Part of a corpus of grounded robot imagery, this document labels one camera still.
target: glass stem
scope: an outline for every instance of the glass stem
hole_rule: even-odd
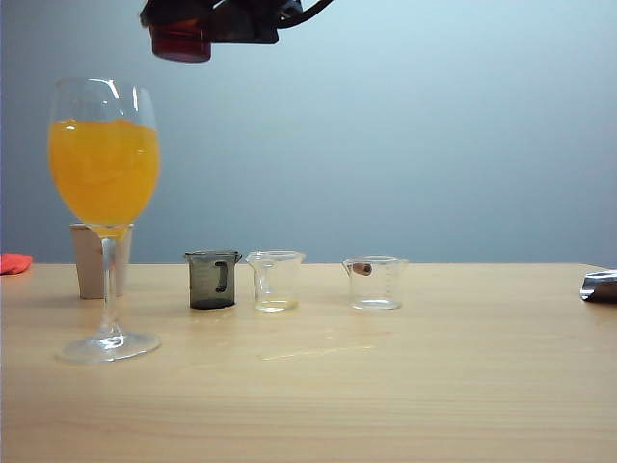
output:
[[[116,239],[101,238],[103,249],[103,317],[98,333],[102,338],[121,336],[116,312]]]

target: silver object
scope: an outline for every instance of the silver object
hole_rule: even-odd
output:
[[[617,303],[617,270],[585,275],[580,298],[587,302]]]

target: glass base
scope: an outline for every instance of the glass base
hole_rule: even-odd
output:
[[[160,345],[156,335],[122,333],[109,338],[77,340],[68,344],[58,357],[77,364],[114,362],[146,354]]]
[[[255,308],[263,312],[281,312],[298,307],[298,301],[290,299],[261,299],[255,301]]]
[[[391,299],[355,299],[351,302],[351,307],[361,311],[391,311],[401,307],[401,304]]]

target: blue-gray backdrop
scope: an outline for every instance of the blue-gray backdrop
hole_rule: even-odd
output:
[[[3,0],[2,251],[72,260],[53,82],[151,90],[163,156],[132,261],[617,263],[617,2],[335,0],[277,45],[155,58],[141,0]]]

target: wooden table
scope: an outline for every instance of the wooden table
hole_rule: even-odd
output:
[[[163,346],[103,365],[54,358],[94,331],[71,265],[2,277],[3,462],[617,461],[617,306],[580,264],[411,264],[404,306],[346,305],[338,264],[302,301],[188,307],[185,265],[131,265],[127,327]]]

